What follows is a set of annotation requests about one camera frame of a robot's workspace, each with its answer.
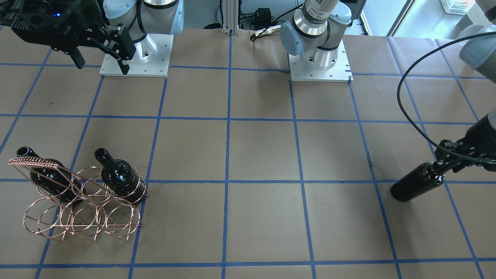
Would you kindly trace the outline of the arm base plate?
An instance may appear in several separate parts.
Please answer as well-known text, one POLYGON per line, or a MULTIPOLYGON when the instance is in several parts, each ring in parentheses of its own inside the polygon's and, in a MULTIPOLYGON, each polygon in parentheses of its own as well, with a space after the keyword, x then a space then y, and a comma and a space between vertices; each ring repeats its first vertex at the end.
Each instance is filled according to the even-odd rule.
POLYGON ((313 49, 301 55, 288 55, 288 60, 291 81, 348 83, 354 80, 343 41, 337 49, 313 49))
POLYGON ((105 55, 102 62, 100 75, 119 77, 157 77, 168 76, 172 41, 174 35, 147 34, 135 44, 136 52, 131 60, 124 62, 129 66, 127 74, 122 74, 117 60, 110 55, 105 55))

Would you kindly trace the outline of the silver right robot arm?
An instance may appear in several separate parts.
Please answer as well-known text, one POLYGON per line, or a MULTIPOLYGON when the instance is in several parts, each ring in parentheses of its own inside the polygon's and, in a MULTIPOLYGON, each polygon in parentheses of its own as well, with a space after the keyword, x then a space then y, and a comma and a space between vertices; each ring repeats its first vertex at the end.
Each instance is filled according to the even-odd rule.
POLYGON ((16 0, 2 14, 20 39, 64 53, 79 69, 80 47, 102 51, 102 76, 166 77, 184 28, 182 0, 16 0))

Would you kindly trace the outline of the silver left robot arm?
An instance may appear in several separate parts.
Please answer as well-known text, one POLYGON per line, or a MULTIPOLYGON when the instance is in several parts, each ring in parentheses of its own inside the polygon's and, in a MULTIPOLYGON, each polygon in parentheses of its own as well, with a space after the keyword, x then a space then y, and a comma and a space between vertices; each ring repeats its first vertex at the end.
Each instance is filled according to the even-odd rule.
MULTIPOLYGON (((429 54, 432 55, 456 43, 466 42, 460 50, 459 58, 473 70, 494 82, 496 74, 495 1, 477 0, 476 3, 491 24, 469 26, 463 30, 464 36, 436 48, 429 54)), ((437 144, 436 162, 432 164, 432 171, 437 175, 443 175, 449 170, 459 172, 475 165, 495 172, 495 123, 495 110, 492 110, 471 126, 459 141, 443 140, 437 144)))

